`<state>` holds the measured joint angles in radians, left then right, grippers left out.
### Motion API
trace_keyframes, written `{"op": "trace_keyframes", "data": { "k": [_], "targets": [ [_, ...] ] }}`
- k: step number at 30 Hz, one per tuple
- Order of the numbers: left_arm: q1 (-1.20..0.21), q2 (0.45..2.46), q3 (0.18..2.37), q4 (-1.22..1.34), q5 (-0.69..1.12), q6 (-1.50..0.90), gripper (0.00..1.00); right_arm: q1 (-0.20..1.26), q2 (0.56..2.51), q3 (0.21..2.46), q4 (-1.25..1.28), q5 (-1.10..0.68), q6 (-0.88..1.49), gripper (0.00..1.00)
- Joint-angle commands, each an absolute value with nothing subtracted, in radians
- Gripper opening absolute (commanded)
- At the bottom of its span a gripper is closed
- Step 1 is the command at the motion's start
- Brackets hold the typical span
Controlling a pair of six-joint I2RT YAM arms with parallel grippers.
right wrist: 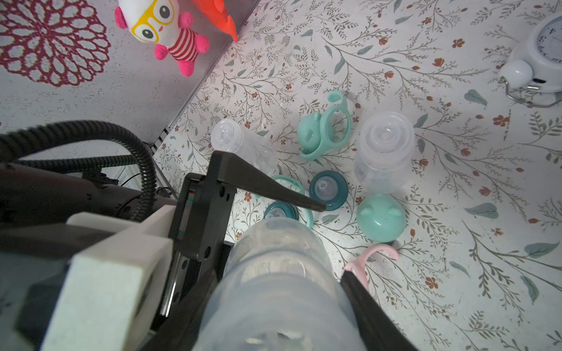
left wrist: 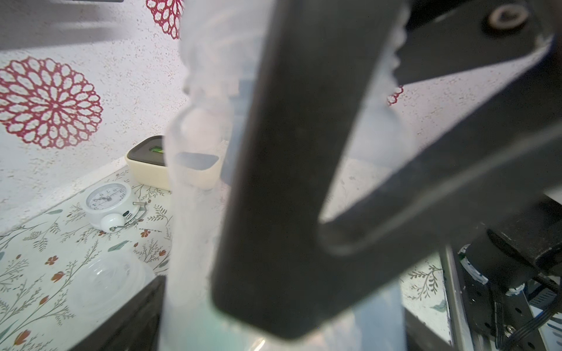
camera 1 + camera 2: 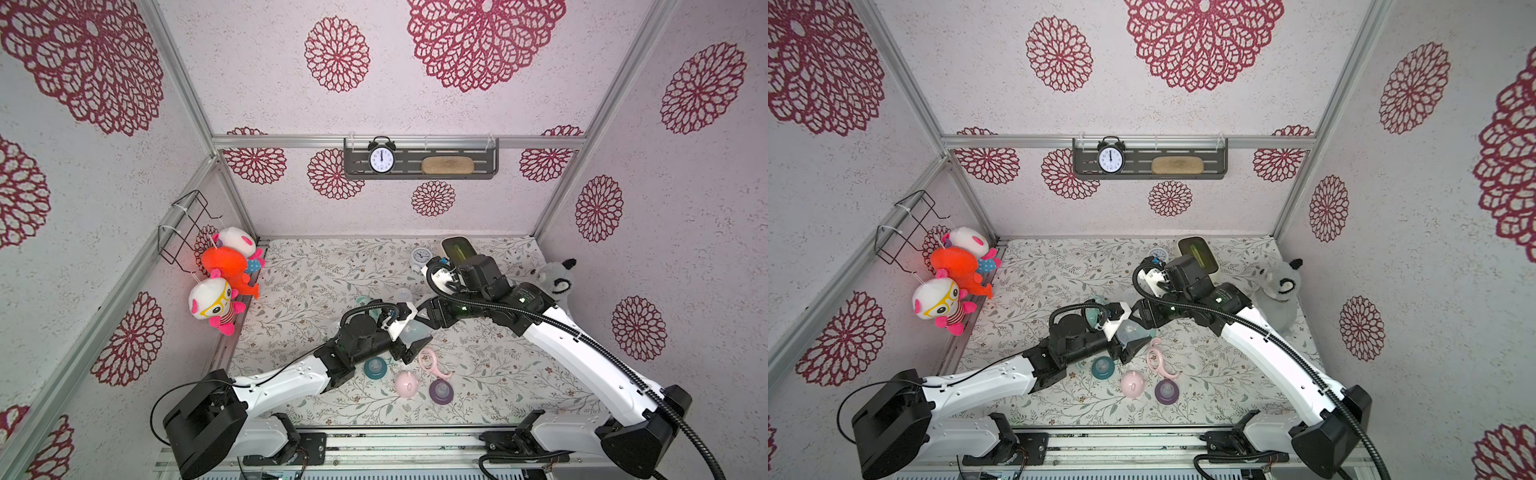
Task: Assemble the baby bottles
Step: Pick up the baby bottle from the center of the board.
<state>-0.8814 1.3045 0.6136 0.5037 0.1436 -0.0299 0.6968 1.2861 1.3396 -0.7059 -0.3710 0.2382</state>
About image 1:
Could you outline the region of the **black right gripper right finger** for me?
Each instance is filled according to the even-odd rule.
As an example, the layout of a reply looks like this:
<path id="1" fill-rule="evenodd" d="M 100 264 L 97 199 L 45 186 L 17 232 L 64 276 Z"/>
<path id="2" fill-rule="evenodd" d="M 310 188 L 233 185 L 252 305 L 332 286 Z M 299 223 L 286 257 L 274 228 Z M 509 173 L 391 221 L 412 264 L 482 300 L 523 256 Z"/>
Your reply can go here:
<path id="1" fill-rule="evenodd" d="M 367 350 L 417 351 L 353 273 L 346 271 L 340 285 L 352 305 L 359 333 Z"/>

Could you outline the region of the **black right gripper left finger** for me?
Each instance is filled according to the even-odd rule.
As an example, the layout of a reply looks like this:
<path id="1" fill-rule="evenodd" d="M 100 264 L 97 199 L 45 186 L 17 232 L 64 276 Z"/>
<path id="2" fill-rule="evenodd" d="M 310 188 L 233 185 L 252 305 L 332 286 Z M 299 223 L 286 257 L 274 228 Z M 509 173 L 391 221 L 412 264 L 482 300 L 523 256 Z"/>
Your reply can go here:
<path id="1" fill-rule="evenodd" d="M 215 178 L 218 183 L 303 209 L 317 212 L 326 210 L 323 203 L 284 187 L 233 153 L 214 151 L 208 176 Z"/>

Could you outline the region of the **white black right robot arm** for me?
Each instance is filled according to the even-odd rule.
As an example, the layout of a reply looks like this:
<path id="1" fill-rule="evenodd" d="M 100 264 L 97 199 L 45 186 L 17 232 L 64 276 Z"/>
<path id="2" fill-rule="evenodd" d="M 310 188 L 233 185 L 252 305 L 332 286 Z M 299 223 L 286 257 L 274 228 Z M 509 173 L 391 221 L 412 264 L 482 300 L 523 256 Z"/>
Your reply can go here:
<path id="1" fill-rule="evenodd" d="M 16 328 L 39 350 L 412 350 L 364 283 L 337 279 L 294 219 L 225 241 L 238 190 L 321 212 L 240 157 L 215 152 L 178 200 L 29 164 L 1 166 L 1 276 L 34 273 Z"/>

